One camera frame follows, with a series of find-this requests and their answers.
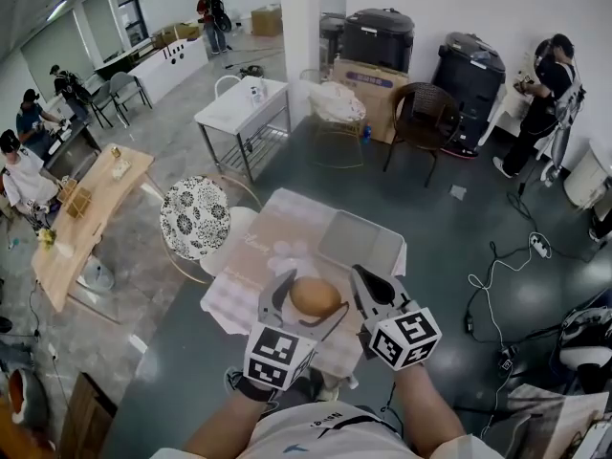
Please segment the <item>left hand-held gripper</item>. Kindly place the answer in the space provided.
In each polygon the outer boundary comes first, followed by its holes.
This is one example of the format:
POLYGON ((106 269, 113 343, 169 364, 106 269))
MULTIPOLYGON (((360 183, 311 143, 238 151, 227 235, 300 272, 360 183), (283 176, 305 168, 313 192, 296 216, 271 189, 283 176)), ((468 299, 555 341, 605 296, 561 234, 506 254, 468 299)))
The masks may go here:
POLYGON ((342 302, 328 317, 314 318, 289 311, 283 316, 285 298, 295 282, 295 269, 272 279, 259 296, 257 321, 245 351, 245 377, 276 390, 288 390, 311 365, 319 340, 326 340, 348 314, 342 302))

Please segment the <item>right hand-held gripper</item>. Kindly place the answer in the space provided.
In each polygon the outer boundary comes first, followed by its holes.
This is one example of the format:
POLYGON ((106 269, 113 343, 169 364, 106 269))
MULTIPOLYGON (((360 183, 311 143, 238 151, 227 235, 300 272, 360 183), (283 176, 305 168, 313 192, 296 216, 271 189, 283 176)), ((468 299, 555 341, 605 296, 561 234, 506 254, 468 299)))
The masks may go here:
POLYGON ((353 265, 349 274, 356 306, 368 329, 358 334, 368 360, 380 358, 394 371, 426 361, 442 338, 442 332, 428 308, 414 309, 378 321, 379 312, 402 310, 410 299, 394 276, 353 265))

